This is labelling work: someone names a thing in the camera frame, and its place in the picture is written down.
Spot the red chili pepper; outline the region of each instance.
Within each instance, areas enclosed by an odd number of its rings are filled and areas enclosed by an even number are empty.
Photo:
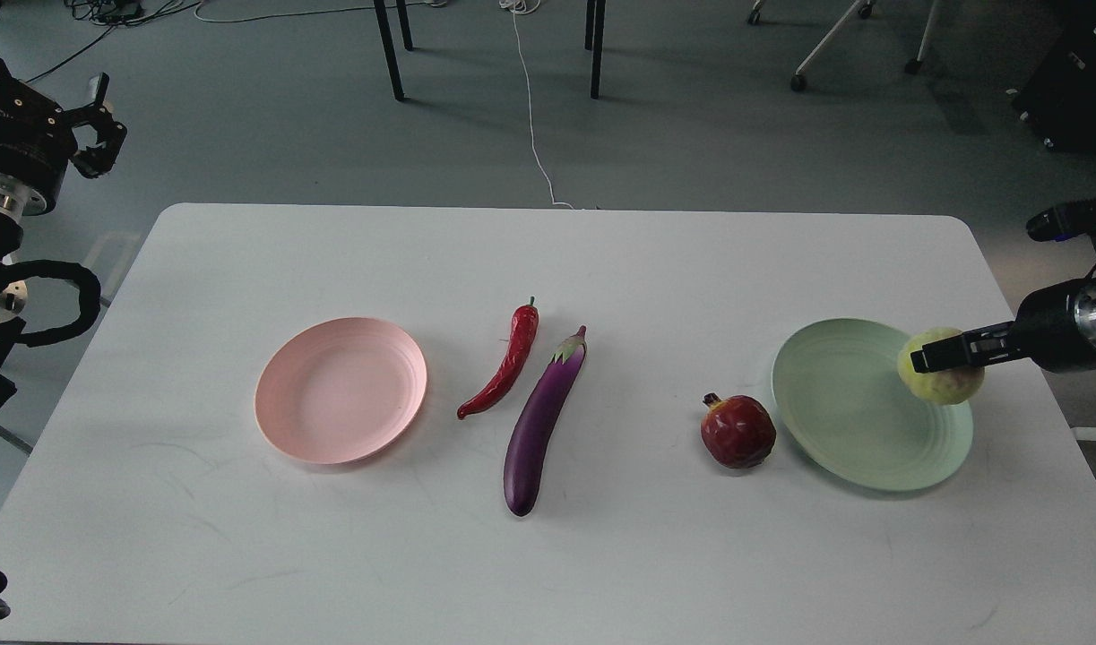
[[[535,303],[536,298],[532,298],[532,302],[516,309],[512,314],[512,337],[507,343],[507,354],[504,355],[503,362],[499,365],[495,376],[491,377],[482,391],[457,410],[458,419],[490,408],[512,389],[515,377],[518,377],[520,370],[524,369],[528,352],[532,352],[536,327],[539,327],[539,311],[536,311]]]

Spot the black bag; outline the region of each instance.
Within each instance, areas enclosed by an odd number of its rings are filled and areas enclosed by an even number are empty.
[[[1051,150],[1096,151],[1096,4],[1069,19],[1012,105]]]

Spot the yellow-green fruit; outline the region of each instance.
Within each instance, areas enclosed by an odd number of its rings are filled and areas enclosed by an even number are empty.
[[[925,344],[939,342],[961,334],[961,330],[954,327],[933,327],[906,342],[899,353],[899,377],[905,383],[913,395],[917,399],[931,401],[938,405],[955,405],[970,399],[981,388],[982,379],[985,377],[984,367],[955,367],[952,370],[932,371],[927,375],[920,375],[913,371],[913,362],[910,362],[910,354],[921,350]]]

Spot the eggplant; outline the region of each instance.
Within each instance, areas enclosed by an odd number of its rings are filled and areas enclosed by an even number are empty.
[[[530,514],[539,495],[548,438],[551,438],[559,412],[572,391],[575,376],[583,367],[583,357],[587,355],[585,333],[587,327],[581,326],[575,335],[568,336],[556,347],[551,362],[539,377],[512,430],[507,457],[504,458],[504,499],[512,514],[518,517]]]

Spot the plate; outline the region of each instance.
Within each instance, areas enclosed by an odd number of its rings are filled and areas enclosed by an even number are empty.
[[[311,464],[342,464],[400,436],[427,381],[424,355],[404,330],[375,318],[339,318],[278,348],[253,404],[274,448]]]
[[[819,465],[856,485],[923,489],[970,453],[970,404],[917,399],[897,373],[909,338],[870,320],[823,320],[795,332],[774,359],[786,428]]]

